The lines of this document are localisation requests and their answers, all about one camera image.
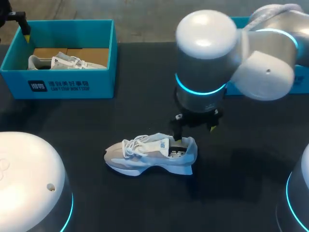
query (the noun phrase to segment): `shoe tongue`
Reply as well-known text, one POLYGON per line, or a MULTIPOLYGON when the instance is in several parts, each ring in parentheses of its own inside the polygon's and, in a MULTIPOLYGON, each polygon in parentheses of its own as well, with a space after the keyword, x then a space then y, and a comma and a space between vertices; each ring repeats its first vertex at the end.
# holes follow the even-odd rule
POLYGON ((168 157, 169 156, 169 139, 165 138, 162 140, 158 140, 155 142, 145 143, 143 145, 143 149, 147 152, 159 151, 162 155, 168 157))
POLYGON ((66 61, 66 60, 58 58, 58 57, 53 57, 52 58, 51 68, 53 68, 56 65, 56 63, 59 63, 59 64, 64 65, 64 66, 68 66, 68 67, 72 67, 73 66, 73 64, 71 62, 69 62, 69 61, 66 61))
POLYGON ((66 61, 74 61, 75 59, 72 57, 69 57, 68 55, 62 53, 62 52, 58 52, 58 54, 56 55, 57 58, 66 60, 66 61))

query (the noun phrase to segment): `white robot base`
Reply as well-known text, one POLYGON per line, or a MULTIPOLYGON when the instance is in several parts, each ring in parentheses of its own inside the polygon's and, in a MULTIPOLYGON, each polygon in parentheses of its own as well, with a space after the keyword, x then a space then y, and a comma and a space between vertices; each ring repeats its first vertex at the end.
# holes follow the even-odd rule
POLYGON ((0 132, 0 231, 69 232, 72 213, 56 150, 32 134, 0 132))
POLYGON ((276 219, 281 232, 309 232, 309 145, 290 174, 276 219))

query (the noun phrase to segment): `shoe heel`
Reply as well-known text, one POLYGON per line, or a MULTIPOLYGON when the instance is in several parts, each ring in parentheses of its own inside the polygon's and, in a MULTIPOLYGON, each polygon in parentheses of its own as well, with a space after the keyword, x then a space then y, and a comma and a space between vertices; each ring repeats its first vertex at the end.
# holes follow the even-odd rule
POLYGON ((179 175, 192 175, 191 166, 171 166, 171 165, 160 165, 160 167, 166 169, 170 173, 179 175))

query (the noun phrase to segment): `concrete floor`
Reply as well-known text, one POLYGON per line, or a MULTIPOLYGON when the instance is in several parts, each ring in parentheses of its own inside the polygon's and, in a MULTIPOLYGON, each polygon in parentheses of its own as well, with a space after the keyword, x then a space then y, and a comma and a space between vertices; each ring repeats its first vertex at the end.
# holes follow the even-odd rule
MULTIPOLYGON (((309 13, 307 0, 10 0, 13 10, 26 11, 28 20, 114 19, 120 42, 173 41, 179 21, 188 13, 213 9, 230 16, 248 16, 272 3, 297 3, 309 13)), ((17 24, 0 28, 9 44, 17 24)))

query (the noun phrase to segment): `small hole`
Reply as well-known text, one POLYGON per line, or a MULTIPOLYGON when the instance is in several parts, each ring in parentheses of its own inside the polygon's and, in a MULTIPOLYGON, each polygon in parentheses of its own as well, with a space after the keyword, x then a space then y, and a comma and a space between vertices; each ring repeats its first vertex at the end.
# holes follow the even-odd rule
POLYGON ((55 186, 53 184, 48 184, 47 189, 51 192, 54 192, 56 190, 55 186))

